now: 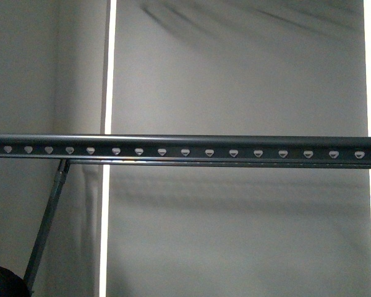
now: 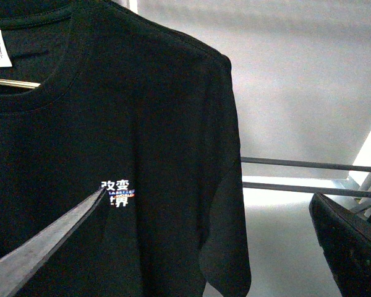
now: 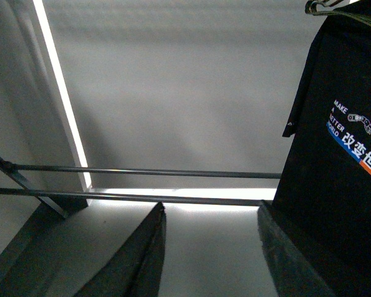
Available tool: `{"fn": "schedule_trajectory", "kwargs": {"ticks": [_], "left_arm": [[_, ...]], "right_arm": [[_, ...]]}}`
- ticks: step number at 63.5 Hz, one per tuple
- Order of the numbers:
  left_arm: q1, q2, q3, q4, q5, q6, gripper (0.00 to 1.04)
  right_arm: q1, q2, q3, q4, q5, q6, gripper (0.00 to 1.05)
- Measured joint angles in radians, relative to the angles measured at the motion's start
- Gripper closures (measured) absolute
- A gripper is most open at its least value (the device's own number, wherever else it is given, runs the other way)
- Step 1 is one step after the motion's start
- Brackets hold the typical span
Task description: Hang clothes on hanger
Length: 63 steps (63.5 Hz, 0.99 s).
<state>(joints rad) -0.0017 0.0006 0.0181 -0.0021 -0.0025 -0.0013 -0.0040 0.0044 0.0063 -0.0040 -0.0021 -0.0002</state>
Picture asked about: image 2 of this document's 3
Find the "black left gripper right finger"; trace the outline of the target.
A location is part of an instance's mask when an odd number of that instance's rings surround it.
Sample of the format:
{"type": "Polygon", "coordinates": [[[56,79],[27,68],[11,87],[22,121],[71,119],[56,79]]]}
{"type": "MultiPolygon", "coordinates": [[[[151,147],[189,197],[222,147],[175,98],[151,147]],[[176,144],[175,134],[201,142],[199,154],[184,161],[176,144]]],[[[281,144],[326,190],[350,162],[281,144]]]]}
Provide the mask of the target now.
{"type": "Polygon", "coordinates": [[[363,220],[316,193],[309,212],[318,243],[342,296],[371,296],[371,218],[363,220]]]}

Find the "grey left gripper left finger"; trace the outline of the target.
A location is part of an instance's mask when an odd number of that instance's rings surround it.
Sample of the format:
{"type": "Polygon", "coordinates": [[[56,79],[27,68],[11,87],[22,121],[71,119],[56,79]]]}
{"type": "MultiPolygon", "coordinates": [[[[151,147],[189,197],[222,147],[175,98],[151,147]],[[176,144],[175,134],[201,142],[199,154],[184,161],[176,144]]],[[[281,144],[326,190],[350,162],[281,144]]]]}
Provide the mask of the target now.
{"type": "Polygon", "coordinates": [[[0,296],[16,293],[99,207],[105,188],[97,190],[23,245],[0,258],[0,296]]]}

